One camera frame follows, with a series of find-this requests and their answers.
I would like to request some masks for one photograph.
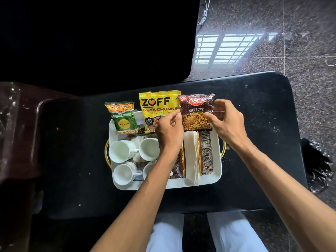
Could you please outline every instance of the white serving tray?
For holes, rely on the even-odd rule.
[[[136,118],[136,121],[138,125],[144,124],[144,116],[142,114],[142,111],[136,111],[134,112],[134,116]],[[116,135],[116,127],[114,125],[113,120],[111,119],[110,124],[108,126],[108,133],[109,133],[109,139],[110,143],[114,142],[116,140],[123,140],[127,137],[127,135]],[[190,180],[186,178],[178,178],[178,179],[168,179],[166,189],[168,188],[178,188],[178,187],[188,187],[188,186],[201,186],[201,185],[207,185],[217,182],[221,176],[222,176],[222,161],[221,161],[221,150],[219,148],[219,140],[218,135],[215,132],[214,129],[210,131],[210,140],[211,140],[211,148],[212,148],[212,160],[213,160],[213,172],[211,174],[207,175],[201,175],[201,178],[199,180],[199,184],[193,184]],[[118,163],[115,163],[111,161],[111,170],[112,170],[112,177],[113,177],[113,170],[114,168],[119,165]],[[116,186],[116,188],[120,190],[138,190],[141,186],[143,180],[134,180],[130,182],[129,184],[125,186],[121,186],[117,184],[114,179],[113,183]]]

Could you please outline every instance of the granite floor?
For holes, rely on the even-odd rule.
[[[204,9],[201,0],[199,21]],[[281,72],[292,85],[300,132],[336,159],[335,9],[336,0],[211,0],[187,81]],[[336,182],[329,185],[318,197],[336,209]],[[299,251],[274,210],[245,215],[269,251]],[[215,251],[203,214],[185,216],[183,248],[190,247]]]

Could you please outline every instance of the white mug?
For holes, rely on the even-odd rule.
[[[139,146],[140,156],[146,161],[154,161],[160,154],[159,140],[157,138],[144,139]]]
[[[155,165],[155,162],[149,162],[144,168],[143,168],[143,171],[142,171],[142,176],[143,176],[143,179],[147,178],[149,172],[153,169]]]
[[[110,158],[115,163],[123,163],[139,152],[135,144],[130,140],[117,140],[110,146]]]
[[[142,174],[142,171],[137,170],[137,166],[132,162],[125,162],[114,168],[113,179],[119,185],[127,185],[135,179],[135,176]]]

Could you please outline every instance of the gold tray handle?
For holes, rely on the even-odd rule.
[[[105,144],[105,149],[104,149],[104,155],[105,155],[105,160],[106,163],[109,165],[109,167],[111,168],[111,162],[109,161],[109,158],[107,157],[107,147],[109,146],[110,140],[108,139],[106,144]],[[220,154],[220,157],[223,158],[224,154],[226,151],[226,141],[223,141],[223,150]]]

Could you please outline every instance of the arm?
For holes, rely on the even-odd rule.
[[[206,118],[236,151],[303,251],[336,251],[336,212],[260,152],[246,135],[243,114],[215,100]]]
[[[160,119],[156,133],[160,156],[154,168],[91,251],[146,250],[170,172],[183,142],[180,110]]]

